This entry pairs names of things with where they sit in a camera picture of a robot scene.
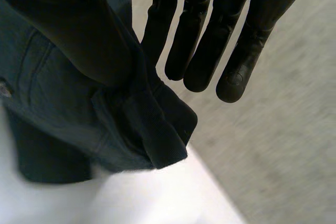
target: black glove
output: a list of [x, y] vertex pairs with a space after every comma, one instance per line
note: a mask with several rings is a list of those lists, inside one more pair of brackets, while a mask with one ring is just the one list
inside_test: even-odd
[[[194, 92], [205, 90], [231, 37], [246, 0], [214, 0], [206, 31], [195, 51], [210, 0], [185, 0], [165, 73], [184, 79]], [[216, 88], [225, 102], [243, 95], [247, 82], [276, 21], [295, 0], [251, 0], [243, 31]], [[164, 47], [177, 0], [153, 0], [142, 46], [156, 64]]]

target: dark jacket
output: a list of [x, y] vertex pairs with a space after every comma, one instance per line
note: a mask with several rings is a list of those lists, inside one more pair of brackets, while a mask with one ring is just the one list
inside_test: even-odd
[[187, 157], [197, 116], [148, 64], [131, 28], [131, 0], [107, 1], [134, 62], [133, 75], [118, 88], [80, 72], [29, 22], [31, 13], [27, 18], [16, 0], [0, 0], [0, 77], [10, 91], [2, 100], [111, 172], [174, 164]]

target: gray floor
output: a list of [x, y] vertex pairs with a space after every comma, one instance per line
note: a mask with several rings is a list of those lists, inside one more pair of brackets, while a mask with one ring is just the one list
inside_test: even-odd
[[[150, 4], [133, 0], [139, 38]], [[294, 3], [272, 32], [244, 97], [234, 104], [222, 103], [215, 86], [247, 8], [211, 85], [195, 94], [164, 75], [182, 5], [183, 0], [158, 72], [198, 114], [192, 145], [248, 223], [328, 223], [327, 181], [335, 175], [327, 164], [336, 138], [336, 0]]]

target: button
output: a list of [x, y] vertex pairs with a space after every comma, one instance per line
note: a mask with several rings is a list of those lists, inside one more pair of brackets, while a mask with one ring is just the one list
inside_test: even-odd
[[0, 96], [11, 98], [12, 92], [6, 81], [0, 80]]

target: white surface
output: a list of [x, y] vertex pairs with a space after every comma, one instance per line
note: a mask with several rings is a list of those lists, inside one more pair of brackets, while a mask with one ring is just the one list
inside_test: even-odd
[[243, 224], [197, 155], [160, 171], [66, 186], [23, 181], [0, 106], [0, 224]]

